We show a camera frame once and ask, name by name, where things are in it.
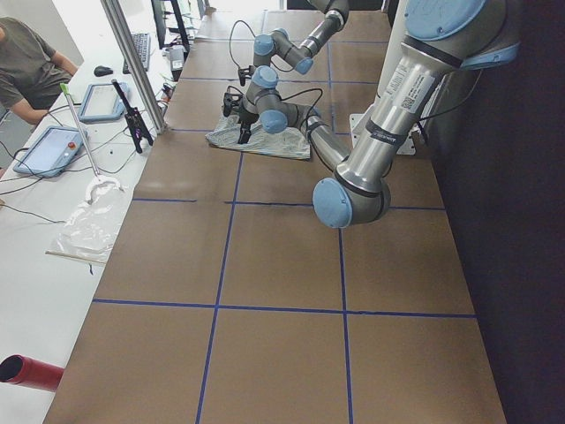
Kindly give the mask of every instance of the black mouse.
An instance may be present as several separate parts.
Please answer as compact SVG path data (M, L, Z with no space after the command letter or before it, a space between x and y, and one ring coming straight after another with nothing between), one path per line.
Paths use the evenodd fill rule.
M114 73L114 70L108 66L99 65L94 68L94 75L97 77L103 77L104 75L110 75L111 73Z

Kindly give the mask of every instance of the keyboard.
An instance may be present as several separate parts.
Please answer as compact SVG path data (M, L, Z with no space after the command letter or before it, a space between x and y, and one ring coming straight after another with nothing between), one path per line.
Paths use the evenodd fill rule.
M132 34L133 45L138 52L139 59L143 64L143 69L146 71L149 69L149 58L151 57L151 51L149 50L149 45L151 44L151 37L149 33L137 33ZM122 68L123 73L130 73L129 66L124 60L124 67Z

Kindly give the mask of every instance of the person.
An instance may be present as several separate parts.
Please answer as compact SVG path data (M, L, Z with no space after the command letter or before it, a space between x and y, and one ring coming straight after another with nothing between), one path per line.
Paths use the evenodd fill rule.
M37 125L47 115L77 66L49 46L33 29L0 18L0 103Z

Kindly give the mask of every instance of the metal pole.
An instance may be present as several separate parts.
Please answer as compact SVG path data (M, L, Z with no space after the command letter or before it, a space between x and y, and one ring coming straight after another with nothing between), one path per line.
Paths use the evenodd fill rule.
M132 73L135 85L139 90L145 109L153 121L157 134L162 134L165 131L165 120L162 116L161 108L159 108L159 105L154 98L153 90L149 83L149 78L143 69L141 59L139 59L138 52L133 45L130 28L127 26L127 21L125 20L122 7L118 0L101 0L101 2L102 7L106 12L108 22L116 36L117 44L120 47L120 50L122 50L125 62L130 68L130 72Z

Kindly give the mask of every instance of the person's arm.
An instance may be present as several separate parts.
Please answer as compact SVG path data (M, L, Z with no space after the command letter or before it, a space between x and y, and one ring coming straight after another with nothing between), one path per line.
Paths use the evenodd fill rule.
M77 72L77 65L75 65L67 56L62 55L58 51L55 52L50 60L56 67L67 71L70 75L74 75Z
M29 104L26 99L22 99L15 103L11 106L10 110L31 125L39 124L48 112L47 110L37 110L32 108L32 105Z

